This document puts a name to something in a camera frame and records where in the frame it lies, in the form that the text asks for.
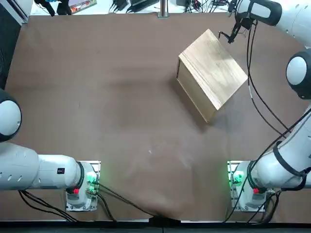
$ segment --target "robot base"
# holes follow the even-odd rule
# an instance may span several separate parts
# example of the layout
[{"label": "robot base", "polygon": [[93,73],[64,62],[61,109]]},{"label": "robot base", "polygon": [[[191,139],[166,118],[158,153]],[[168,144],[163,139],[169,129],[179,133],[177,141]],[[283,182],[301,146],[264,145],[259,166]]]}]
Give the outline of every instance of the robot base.
[{"label": "robot base", "polygon": [[84,168],[84,180],[78,193],[66,192],[66,211],[94,211],[97,210],[97,193],[99,186],[91,182],[99,182],[101,162],[80,161]]},{"label": "robot base", "polygon": [[249,182],[246,181],[242,191],[242,185],[247,176],[247,168],[250,161],[228,161],[228,174],[230,183],[230,195],[232,207],[241,194],[236,209],[234,211],[256,212],[258,208],[266,201],[266,192],[255,194]]}]

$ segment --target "table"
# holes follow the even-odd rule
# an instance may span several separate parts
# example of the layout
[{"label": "table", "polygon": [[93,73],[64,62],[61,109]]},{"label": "table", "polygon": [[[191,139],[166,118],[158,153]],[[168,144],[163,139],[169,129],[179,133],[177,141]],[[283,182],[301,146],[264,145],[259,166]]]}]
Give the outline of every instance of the table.
[{"label": "table", "polygon": [[[38,153],[101,160],[101,183],[149,211],[181,220],[220,221],[228,203],[227,160],[256,159],[277,134],[257,114],[245,83],[209,125],[176,82],[177,56],[206,29],[229,32],[226,14],[31,17],[23,25],[6,90],[23,125],[13,142]],[[246,71],[246,42],[223,46]],[[252,74],[285,124],[308,105],[288,86],[289,58],[303,49],[259,24]],[[267,119],[282,130],[255,99]],[[64,207],[61,190],[34,192]],[[1,192],[0,219],[57,219],[32,211],[17,192]],[[310,191],[283,193],[275,220],[308,222]],[[107,197],[117,219],[148,216]],[[106,219],[100,209],[73,214]],[[247,220],[236,214],[233,219]]]}]

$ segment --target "red button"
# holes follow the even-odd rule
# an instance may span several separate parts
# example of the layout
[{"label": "red button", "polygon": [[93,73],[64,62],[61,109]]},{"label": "red button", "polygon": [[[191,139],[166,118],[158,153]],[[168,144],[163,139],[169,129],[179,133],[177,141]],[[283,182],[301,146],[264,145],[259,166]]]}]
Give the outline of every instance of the red button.
[{"label": "red button", "polygon": [[259,189],[253,188],[253,192],[254,192],[254,194],[258,194],[259,193]]}]

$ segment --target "green led light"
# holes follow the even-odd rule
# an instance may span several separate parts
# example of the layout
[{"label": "green led light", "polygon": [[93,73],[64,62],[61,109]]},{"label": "green led light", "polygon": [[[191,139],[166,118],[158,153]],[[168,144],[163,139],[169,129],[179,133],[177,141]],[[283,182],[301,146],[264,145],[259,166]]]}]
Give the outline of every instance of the green led light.
[{"label": "green led light", "polygon": [[89,192],[96,192],[98,190],[98,185],[93,184],[92,182],[96,182],[97,175],[88,174],[86,179],[88,181],[88,190],[89,190]]},{"label": "green led light", "polygon": [[236,171],[233,175],[234,182],[241,183],[244,176],[244,172]]}]

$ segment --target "cable connector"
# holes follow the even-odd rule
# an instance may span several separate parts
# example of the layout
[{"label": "cable connector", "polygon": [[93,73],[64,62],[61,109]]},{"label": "cable connector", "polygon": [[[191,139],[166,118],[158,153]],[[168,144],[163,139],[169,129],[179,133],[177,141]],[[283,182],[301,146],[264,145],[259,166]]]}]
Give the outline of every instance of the cable connector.
[{"label": "cable connector", "polygon": [[198,0],[193,0],[192,7],[194,8],[194,10],[199,11],[199,9],[201,8],[201,3]]},{"label": "cable connector", "polygon": [[234,11],[234,9],[236,9],[236,5],[237,5],[237,0],[232,0],[231,3],[229,4],[229,7],[228,7],[229,17],[232,15],[232,12]]},{"label": "cable connector", "polygon": [[89,189],[86,190],[86,193],[90,194],[90,195],[97,195],[98,194],[96,191],[91,191]]}]

